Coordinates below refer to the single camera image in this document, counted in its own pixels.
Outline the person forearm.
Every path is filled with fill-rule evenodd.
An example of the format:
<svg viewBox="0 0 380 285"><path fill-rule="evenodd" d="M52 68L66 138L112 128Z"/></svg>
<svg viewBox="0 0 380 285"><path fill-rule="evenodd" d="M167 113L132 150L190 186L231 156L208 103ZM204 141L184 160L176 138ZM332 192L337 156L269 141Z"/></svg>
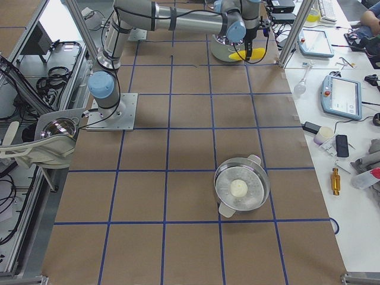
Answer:
<svg viewBox="0 0 380 285"><path fill-rule="evenodd" d="M367 10L360 18L360 22L363 26L368 26L372 29L379 28L379 19L371 10Z"/></svg>

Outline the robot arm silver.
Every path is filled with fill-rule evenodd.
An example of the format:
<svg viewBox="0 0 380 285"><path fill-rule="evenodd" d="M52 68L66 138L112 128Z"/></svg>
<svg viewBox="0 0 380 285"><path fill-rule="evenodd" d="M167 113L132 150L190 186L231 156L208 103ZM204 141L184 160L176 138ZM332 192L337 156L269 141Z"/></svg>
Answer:
<svg viewBox="0 0 380 285"><path fill-rule="evenodd" d="M213 10L188 10L160 6L154 1L114 1L109 31L97 55L98 66L88 80L101 120L111 121L122 114L117 72L132 29L211 33L232 44L243 42L247 61L260 26L259 6L259 1L215 1Z"/></svg>

